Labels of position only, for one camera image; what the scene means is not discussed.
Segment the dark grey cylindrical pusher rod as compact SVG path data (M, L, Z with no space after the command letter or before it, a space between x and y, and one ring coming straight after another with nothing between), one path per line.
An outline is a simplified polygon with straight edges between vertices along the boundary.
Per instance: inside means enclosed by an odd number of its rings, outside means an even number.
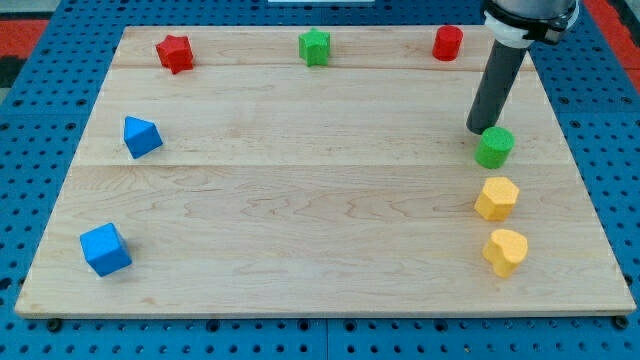
M469 131L481 135L497 123L527 52L494 42L467 117Z

